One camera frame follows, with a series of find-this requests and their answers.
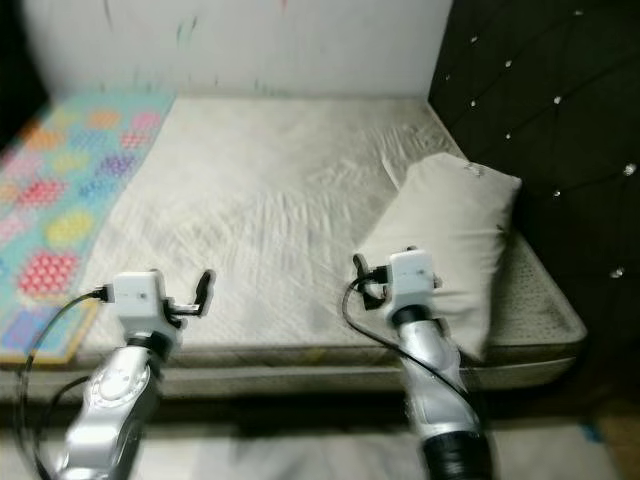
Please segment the white printed pillow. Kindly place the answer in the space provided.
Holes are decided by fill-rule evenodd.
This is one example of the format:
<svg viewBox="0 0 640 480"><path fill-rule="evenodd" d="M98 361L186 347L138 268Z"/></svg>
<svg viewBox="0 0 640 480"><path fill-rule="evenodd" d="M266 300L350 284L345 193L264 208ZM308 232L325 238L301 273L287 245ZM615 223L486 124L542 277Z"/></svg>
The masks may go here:
<svg viewBox="0 0 640 480"><path fill-rule="evenodd" d="M408 166L393 200L355 248L371 265L415 247L431 257L442 285L433 310L453 342L475 360L486 356L493 296L520 178L452 154Z"/></svg>

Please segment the quilted grey mattress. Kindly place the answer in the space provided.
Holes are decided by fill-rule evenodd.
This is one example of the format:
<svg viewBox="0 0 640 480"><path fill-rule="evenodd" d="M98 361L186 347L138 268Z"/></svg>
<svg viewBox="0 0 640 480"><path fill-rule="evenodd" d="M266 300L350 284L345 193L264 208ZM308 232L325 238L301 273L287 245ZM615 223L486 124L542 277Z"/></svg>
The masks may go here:
<svg viewBox="0 0 640 480"><path fill-rule="evenodd" d="M351 259L408 166L462 157L413 99L175 97L154 145L93 243L77 294L116 274L159 270L174 298L214 270L209 311L166 362L169 398L398 390L396 356L348 328L339 298ZM110 306L50 317L29 375L49 397L122 346ZM483 360L486 389L539 387L570 369L588 334L529 243L509 225ZM26 349L1 351L0 397L18 397Z"/></svg>

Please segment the teal patchwork polka dot blanket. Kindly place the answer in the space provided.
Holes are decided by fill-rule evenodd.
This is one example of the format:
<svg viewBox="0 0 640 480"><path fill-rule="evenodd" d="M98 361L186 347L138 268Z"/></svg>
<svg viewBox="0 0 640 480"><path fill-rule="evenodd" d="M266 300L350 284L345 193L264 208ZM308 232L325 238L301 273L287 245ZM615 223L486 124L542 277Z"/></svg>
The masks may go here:
<svg viewBox="0 0 640 480"><path fill-rule="evenodd" d="M172 93L78 93L6 154L0 177L1 351L29 347L77 296L93 243L151 150Z"/></svg>

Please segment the black tufted headboard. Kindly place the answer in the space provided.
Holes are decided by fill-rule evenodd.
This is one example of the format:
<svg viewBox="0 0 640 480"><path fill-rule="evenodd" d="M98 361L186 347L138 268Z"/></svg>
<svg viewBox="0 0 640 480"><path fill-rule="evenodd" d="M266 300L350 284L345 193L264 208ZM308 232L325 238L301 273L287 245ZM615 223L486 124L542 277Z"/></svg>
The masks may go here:
<svg viewBox="0 0 640 480"><path fill-rule="evenodd" d="M515 229L588 330L570 387L640 383L640 0L453 0L428 96L522 180Z"/></svg>

